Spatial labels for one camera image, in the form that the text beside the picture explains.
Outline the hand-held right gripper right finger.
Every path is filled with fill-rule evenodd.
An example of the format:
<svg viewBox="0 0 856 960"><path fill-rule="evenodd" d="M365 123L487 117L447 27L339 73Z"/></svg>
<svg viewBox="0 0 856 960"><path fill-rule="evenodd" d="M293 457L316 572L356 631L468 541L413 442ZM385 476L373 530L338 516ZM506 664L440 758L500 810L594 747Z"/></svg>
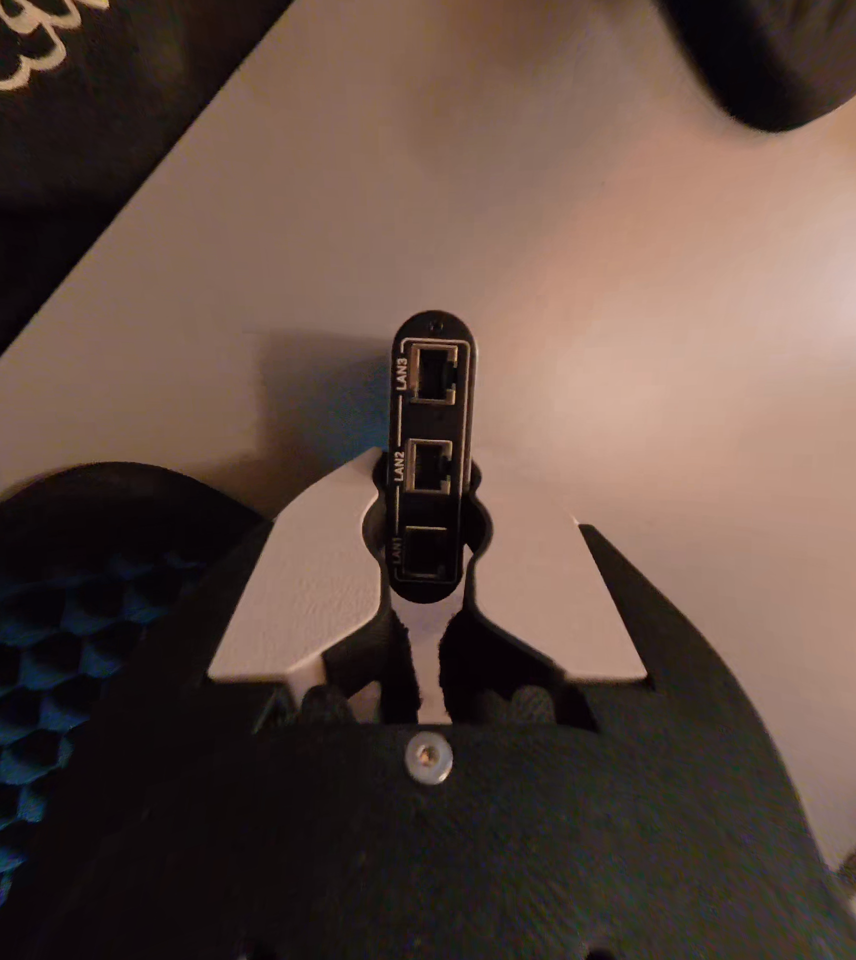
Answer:
<svg viewBox="0 0 856 960"><path fill-rule="evenodd" d="M465 598L491 628L572 683L648 671L572 513L546 482L482 459L481 516Z"/></svg>

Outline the black ethernet hub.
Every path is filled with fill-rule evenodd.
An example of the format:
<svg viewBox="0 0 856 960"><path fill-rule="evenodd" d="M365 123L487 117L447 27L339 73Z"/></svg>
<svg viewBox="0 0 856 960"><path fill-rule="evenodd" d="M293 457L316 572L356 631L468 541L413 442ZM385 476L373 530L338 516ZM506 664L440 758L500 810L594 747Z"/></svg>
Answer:
<svg viewBox="0 0 856 960"><path fill-rule="evenodd" d="M477 368L469 327L443 310L408 318L391 345L384 551L391 588L411 603L441 602L462 581Z"/></svg>

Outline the person's dark printed hoodie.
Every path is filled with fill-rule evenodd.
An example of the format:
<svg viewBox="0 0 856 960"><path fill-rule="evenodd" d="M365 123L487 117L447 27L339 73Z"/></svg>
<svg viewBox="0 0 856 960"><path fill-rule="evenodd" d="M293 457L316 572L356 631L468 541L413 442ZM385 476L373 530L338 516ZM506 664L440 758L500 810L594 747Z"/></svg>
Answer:
<svg viewBox="0 0 856 960"><path fill-rule="evenodd" d="M0 358L290 6L0 2Z"/></svg>

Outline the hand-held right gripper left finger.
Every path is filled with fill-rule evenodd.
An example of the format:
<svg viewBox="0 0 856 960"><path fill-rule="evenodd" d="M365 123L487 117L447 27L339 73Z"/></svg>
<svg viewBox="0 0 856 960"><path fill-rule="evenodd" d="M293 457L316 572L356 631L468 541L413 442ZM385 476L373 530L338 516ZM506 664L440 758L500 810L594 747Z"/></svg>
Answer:
<svg viewBox="0 0 856 960"><path fill-rule="evenodd" d="M326 684L326 652L374 620L382 601L380 566L363 536L381 455L363 452L278 514L208 666L210 680Z"/></svg>

